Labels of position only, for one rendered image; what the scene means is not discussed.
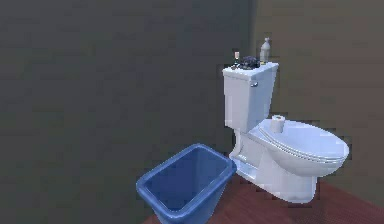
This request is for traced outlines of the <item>blue trash can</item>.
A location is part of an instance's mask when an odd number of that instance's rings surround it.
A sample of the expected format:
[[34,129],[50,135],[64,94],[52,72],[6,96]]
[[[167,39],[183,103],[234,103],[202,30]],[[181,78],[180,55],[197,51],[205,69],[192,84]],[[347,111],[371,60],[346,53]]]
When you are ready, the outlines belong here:
[[206,224],[236,171],[233,160],[197,143],[141,176],[136,191],[161,224]]

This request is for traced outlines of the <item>dark crumpled cloth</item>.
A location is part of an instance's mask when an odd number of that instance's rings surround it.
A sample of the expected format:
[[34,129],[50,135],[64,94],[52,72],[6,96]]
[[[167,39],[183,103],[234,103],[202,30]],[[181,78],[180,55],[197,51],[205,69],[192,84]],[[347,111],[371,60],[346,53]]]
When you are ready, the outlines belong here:
[[254,56],[245,56],[242,58],[239,67],[243,70],[253,70],[260,67],[260,60]]

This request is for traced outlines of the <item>pale grey bottle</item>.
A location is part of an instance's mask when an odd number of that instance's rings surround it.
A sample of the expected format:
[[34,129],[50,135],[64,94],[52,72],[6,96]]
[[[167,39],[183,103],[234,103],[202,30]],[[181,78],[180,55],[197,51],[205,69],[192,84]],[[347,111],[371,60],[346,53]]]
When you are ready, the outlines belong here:
[[260,49],[260,61],[263,63],[267,63],[269,60],[269,54],[270,54],[270,43],[269,43],[269,38],[266,37]]

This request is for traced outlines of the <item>white toilet paper roll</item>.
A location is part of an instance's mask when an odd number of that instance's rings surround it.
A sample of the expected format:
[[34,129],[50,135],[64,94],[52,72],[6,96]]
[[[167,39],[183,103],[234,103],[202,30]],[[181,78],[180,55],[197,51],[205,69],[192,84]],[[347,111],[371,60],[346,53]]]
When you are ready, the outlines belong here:
[[282,115],[273,115],[270,122],[270,130],[274,133],[282,133],[285,124],[285,117]]

